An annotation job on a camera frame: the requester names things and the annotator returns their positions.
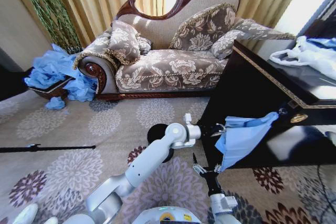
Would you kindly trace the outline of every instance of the wall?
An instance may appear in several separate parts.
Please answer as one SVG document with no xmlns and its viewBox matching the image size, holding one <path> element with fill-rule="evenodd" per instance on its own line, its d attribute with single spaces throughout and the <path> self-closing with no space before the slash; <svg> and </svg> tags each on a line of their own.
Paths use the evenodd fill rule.
<svg viewBox="0 0 336 224">
<path fill-rule="evenodd" d="M 0 47 L 25 71 L 51 48 L 49 41 L 21 0 L 0 0 L 0 6 Z"/>
<path fill-rule="evenodd" d="M 297 35 L 324 0 L 292 0 L 275 29 Z"/>
</svg>

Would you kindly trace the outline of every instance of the white plastic bag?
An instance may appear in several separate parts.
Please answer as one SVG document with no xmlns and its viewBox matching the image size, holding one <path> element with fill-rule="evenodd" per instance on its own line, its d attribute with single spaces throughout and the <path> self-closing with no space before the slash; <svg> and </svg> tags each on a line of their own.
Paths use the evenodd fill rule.
<svg viewBox="0 0 336 224">
<path fill-rule="evenodd" d="M 306 41 L 305 36 L 298 37 L 293 49 L 274 52 L 269 59 L 284 66 L 311 66 L 322 74 L 336 80 L 336 51 L 319 48 Z M 278 55 L 287 54 L 288 58 L 297 60 L 281 60 Z"/>
</svg>

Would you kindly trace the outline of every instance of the floral carpet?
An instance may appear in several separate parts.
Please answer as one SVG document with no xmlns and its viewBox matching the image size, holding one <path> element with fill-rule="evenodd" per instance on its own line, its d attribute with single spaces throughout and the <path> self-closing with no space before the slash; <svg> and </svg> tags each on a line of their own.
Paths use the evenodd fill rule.
<svg viewBox="0 0 336 224">
<path fill-rule="evenodd" d="M 0 102 L 0 146 L 93 145 L 95 150 L 0 154 L 0 224 L 12 223 L 36 202 L 35 223 L 57 216 L 62 223 L 85 211 L 85 198 L 111 175 L 123 173 L 147 146 L 148 129 L 182 123 L 190 112 L 196 122 L 208 98 L 138 99 L 118 103 L 66 101 L 60 111 L 44 109 L 46 100 L 32 91 Z M 188 208 L 213 223 L 205 180 L 192 169 L 192 153 L 206 166 L 202 145 L 175 150 L 127 198 L 114 223 L 131 223 L 143 210 L 173 205 Z M 238 201 L 234 215 L 242 223 L 334 224 L 336 166 L 228 169 L 218 180 Z"/>
</svg>

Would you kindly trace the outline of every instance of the black table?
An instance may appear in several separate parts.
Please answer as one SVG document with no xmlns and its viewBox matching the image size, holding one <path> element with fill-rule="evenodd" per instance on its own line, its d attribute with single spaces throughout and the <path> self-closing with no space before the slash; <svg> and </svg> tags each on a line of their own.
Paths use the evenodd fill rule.
<svg viewBox="0 0 336 224">
<path fill-rule="evenodd" d="M 293 40 L 237 40 L 199 125 L 225 123 L 225 117 L 260 118 L 271 111 L 284 114 L 273 123 L 260 144 L 234 167 L 307 165 L 336 163 L 336 148 L 281 163 L 267 141 L 295 125 L 336 124 L 336 81 L 309 66 L 285 67 L 270 61 L 275 51 L 293 48 Z M 214 147 L 218 137 L 204 137 L 203 148 L 209 167 L 222 161 Z"/>
</svg>

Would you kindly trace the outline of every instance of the blue cloth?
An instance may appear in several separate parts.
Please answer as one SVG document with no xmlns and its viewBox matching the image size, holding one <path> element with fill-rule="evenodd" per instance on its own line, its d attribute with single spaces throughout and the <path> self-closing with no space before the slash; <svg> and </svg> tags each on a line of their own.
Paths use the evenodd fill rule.
<svg viewBox="0 0 336 224">
<path fill-rule="evenodd" d="M 61 97 L 52 97 L 45 107 L 49 110 L 60 110 L 65 107 L 65 102 Z"/>
<path fill-rule="evenodd" d="M 307 41 L 320 48 L 327 48 L 327 49 L 331 48 L 336 51 L 336 38 L 332 38 L 332 39 L 311 38 L 311 39 L 307 39 Z"/>
<path fill-rule="evenodd" d="M 60 80 L 65 80 L 66 76 L 71 76 L 74 80 L 63 87 L 69 92 L 68 99 L 80 102 L 92 101 L 97 80 L 85 76 L 78 69 L 72 69 L 76 55 L 69 55 L 55 44 L 52 46 L 53 50 L 34 59 L 34 69 L 29 77 L 25 78 L 26 84 L 30 87 L 46 89 Z"/>
<path fill-rule="evenodd" d="M 247 156 L 266 135 L 272 122 L 278 117 L 276 112 L 271 112 L 259 119 L 227 116 L 225 119 L 226 132 L 215 144 L 216 148 L 224 154 L 220 172 Z"/>
</svg>

